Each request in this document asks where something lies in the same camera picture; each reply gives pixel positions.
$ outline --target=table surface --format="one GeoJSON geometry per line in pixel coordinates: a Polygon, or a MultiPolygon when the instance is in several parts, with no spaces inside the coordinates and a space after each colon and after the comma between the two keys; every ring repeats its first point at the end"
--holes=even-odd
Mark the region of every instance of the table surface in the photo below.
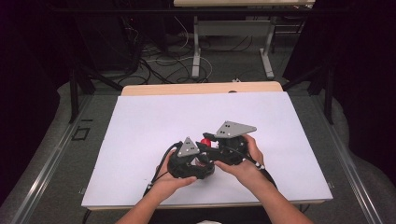
{"type": "MultiPolygon", "coordinates": [[[[199,141],[203,132],[215,133],[226,119],[258,128],[252,136],[288,200],[321,203],[332,199],[290,98],[277,82],[205,83],[125,87],[82,206],[91,210],[134,206],[170,145],[184,141],[186,134],[199,141]]],[[[160,207],[259,204],[235,181],[218,169],[205,180],[178,190],[160,207]]]]}
{"type": "Polygon", "coordinates": [[[313,5],[315,0],[175,0],[176,7],[264,7],[313,5]]]}

